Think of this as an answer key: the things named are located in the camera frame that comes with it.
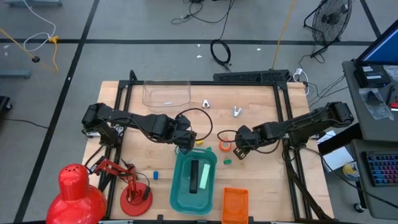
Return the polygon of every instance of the colorful keyboard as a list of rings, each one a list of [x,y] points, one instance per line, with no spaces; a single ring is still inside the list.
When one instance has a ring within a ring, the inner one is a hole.
[[[398,185],[398,151],[363,152],[375,187]]]

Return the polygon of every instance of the black fan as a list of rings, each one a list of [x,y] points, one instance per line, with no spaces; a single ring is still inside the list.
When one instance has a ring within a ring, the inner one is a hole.
[[[304,27],[312,30],[315,44],[323,48],[311,54],[311,57],[324,52],[330,45],[340,41],[340,36],[346,29],[352,11],[351,0],[322,0],[319,6],[304,20]],[[312,27],[305,21],[315,14]]]

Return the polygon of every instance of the computer monitor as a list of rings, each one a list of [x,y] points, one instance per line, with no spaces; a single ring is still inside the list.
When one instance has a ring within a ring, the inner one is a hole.
[[[398,20],[356,60],[358,65],[398,65]]]

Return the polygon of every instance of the blue block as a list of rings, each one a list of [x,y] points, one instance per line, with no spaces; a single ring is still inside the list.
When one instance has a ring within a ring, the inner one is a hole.
[[[154,171],[154,180],[157,180],[158,176],[159,176],[159,172]]]

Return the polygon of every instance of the teal plastic bin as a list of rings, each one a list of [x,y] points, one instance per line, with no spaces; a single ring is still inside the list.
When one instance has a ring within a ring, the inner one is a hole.
[[[191,161],[199,161],[198,192],[189,192]],[[199,188],[203,166],[210,165],[206,189]],[[178,212],[189,215],[207,215],[213,208],[214,181],[216,177],[217,157],[214,152],[205,149],[192,149],[187,154],[178,153],[174,167],[170,204]]]

